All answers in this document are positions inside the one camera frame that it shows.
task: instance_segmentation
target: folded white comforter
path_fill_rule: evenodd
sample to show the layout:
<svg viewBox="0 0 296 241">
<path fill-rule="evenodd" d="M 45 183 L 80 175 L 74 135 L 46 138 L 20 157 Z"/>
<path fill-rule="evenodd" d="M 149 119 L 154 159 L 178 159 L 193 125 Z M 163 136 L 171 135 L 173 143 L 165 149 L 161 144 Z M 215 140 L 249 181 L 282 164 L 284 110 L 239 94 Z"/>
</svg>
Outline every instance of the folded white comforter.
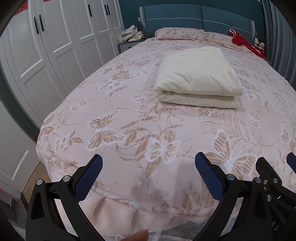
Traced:
<svg viewBox="0 0 296 241">
<path fill-rule="evenodd" d="M 154 86 L 161 101 L 237 108 L 242 85 L 221 49 L 212 46 L 168 51 Z"/>
</svg>

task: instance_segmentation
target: white door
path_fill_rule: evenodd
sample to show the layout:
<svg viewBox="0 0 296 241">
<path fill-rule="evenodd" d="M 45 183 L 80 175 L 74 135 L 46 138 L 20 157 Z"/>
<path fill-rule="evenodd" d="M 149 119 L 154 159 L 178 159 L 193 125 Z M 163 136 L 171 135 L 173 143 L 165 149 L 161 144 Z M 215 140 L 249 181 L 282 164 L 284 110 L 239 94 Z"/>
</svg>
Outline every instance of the white door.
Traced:
<svg viewBox="0 0 296 241">
<path fill-rule="evenodd" d="M 0 136 L 0 182 L 22 192 L 40 160 L 35 150 L 36 144 L 15 123 L 2 102 Z"/>
<path fill-rule="evenodd" d="M 108 23 L 108 10 L 104 0 L 87 0 L 91 6 L 91 22 L 98 36 L 99 50 L 103 63 L 109 62 L 118 55 L 117 45 L 114 43 L 111 26 Z"/>
<path fill-rule="evenodd" d="M 43 121 L 67 95 L 50 64 L 34 19 L 37 21 L 35 2 L 29 1 L 28 9 L 12 18 L 1 37 L 5 55 L 1 59 L 6 58 L 8 63 L 4 71 L 11 72 L 8 82 L 15 81 Z"/>
<path fill-rule="evenodd" d="M 36 0 L 36 14 L 44 47 L 59 81 L 66 93 L 70 94 L 89 75 L 64 8 L 65 1 L 62 0 Z"/>
<path fill-rule="evenodd" d="M 122 26 L 120 21 L 119 6 L 117 6 L 117 0 L 105 0 L 108 10 L 108 19 L 110 22 L 111 30 L 113 33 L 114 42 L 117 45 L 119 43 L 119 37 L 122 32 Z"/>
<path fill-rule="evenodd" d="M 104 15 L 104 13 L 94 12 L 91 3 L 88 4 L 86 0 L 65 1 L 65 4 L 75 42 L 88 75 L 91 75 L 103 65 L 98 44 L 99 36 L 92 25 L 91 18 L 94 18 L 94 14 Z"/>
</svg>

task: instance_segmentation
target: pink bedspread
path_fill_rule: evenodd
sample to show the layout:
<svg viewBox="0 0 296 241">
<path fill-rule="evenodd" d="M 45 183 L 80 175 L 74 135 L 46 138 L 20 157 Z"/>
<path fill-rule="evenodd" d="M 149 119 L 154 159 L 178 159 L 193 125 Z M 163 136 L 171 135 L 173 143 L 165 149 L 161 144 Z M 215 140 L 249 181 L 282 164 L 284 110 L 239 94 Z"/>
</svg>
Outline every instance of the pink bedspread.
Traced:
<svg viewBox="0 0 296 241">
<path fill-rule="evenodd" d="M 200 151 L 245 180 L 258 176 L 255 162 L 264 156 L 283 185 L 296 190 L 296 175 L 285 161 L 296 148 L 296 92 L 261 58 L 215 45 L 244 86 L 236 110 L 154 97 L 162 54 L 206 45 L 148 39 L 98 69 L 44 121 L 37 153 L 53 181 L 72 175 L 96 153 L 103 157 L 101 174 L 80 202 L 102 235 L 206 220 L 218 201 L 194 166 Z"/>
</svg>

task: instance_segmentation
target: gray curtain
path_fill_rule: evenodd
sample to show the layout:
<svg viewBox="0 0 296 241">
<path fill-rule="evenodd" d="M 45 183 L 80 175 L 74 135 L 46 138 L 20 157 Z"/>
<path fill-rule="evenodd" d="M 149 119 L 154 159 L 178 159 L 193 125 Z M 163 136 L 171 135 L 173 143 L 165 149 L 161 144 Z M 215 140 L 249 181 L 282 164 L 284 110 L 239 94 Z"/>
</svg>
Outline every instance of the gray curtain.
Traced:
<svg viewBox="0 0 296 241">
<path fill-rule="evenodd" d="M 261 0 L 265 23 L 265 56 L 271 66 L 296 89 L 296 36 L 270 0 Z"/>
</svg>

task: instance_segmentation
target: wooden floor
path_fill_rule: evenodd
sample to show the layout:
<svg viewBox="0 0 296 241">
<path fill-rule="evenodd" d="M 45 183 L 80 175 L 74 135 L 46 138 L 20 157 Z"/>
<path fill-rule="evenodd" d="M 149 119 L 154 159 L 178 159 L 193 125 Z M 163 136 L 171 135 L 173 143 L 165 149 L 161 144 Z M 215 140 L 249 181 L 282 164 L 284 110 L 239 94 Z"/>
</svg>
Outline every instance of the wooden floor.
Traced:
<svg viewBox="0 0 296 241">
<path fill-rule="evenodd" d="M 30 202 L 35 183 L 39 179 L 43 179 L 46 183 L 51 182 L 49 175 L 47 174 L 47 170 L 42 162 L 38 164 L 23 190 L 23 195 L 28 203 Z"/>
</svg>

